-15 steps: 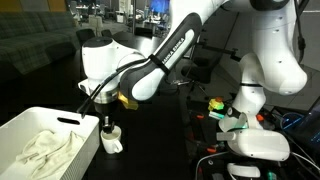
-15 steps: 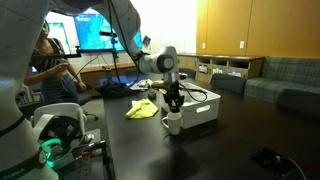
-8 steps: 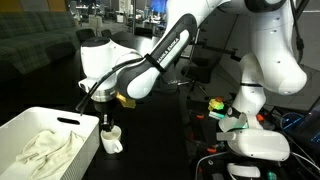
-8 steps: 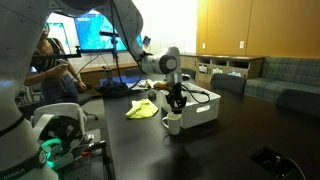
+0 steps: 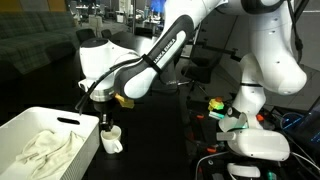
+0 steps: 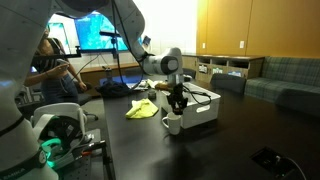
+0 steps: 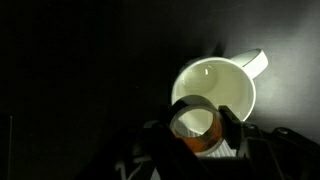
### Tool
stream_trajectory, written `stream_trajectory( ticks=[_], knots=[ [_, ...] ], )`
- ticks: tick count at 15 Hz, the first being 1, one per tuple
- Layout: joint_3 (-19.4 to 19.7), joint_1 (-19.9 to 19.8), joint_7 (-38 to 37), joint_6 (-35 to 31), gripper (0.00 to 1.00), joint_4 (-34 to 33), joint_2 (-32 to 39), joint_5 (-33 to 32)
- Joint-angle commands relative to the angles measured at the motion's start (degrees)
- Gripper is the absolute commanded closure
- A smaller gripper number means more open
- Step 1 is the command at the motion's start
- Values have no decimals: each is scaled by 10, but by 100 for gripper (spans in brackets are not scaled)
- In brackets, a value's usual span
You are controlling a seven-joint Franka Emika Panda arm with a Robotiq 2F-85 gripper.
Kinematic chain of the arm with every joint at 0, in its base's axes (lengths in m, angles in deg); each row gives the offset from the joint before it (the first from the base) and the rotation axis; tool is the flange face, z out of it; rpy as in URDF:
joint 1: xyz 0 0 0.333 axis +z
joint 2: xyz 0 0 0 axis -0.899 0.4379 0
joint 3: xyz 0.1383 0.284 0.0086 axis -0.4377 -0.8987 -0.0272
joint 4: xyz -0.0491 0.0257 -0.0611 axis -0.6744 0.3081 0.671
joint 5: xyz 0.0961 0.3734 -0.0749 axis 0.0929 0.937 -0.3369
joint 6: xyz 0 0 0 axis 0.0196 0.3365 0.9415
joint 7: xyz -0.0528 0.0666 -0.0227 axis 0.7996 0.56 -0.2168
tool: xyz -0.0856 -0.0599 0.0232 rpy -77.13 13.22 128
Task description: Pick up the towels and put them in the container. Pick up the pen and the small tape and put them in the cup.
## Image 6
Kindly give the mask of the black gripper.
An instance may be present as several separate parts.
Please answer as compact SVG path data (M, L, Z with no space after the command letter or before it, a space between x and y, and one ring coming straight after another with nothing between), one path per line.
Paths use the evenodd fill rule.
M188 99L183 96L183 84L179 83L169 89L167 95L168 104L175 115L182 115L183 110L187 107Z

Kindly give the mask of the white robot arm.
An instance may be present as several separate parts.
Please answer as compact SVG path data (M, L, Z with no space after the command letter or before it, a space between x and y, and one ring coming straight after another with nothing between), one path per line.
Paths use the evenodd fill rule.
M133 0L0 0L0 180L58 180L15 97L42 60L35 52L52 15L78 18L94 11L109 19L146 73L170 81L182 73L178 48L151 55L140 45L145 20Z

